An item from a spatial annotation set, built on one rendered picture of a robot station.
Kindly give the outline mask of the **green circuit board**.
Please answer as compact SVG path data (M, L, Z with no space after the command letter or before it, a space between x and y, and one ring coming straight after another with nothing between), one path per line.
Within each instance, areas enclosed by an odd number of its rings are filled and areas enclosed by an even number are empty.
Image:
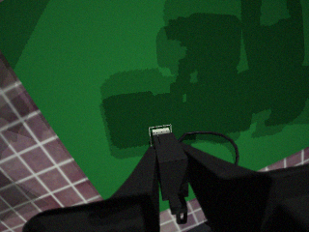
M155 134L309 147L309 0L3 0L0 51L103 200Z

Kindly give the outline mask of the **black computer fan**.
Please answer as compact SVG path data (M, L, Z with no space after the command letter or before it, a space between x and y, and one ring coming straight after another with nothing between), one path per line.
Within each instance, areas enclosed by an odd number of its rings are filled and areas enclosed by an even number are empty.
M212 232L212 231L211 231L209 222L205 221L205 222L189 229L186 232Z

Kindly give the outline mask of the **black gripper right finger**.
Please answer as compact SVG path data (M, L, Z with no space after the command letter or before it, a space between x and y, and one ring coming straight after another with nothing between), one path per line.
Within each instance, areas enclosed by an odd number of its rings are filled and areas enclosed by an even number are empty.
M281 201L309 193L309 163L258 172L179 143L212 232L269 232Z

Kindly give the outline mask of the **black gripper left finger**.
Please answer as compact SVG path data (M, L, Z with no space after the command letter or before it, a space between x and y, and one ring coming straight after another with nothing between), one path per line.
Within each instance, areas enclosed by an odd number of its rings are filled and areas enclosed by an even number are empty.
M160 232L155 146L108 199L40 212L22 232Z

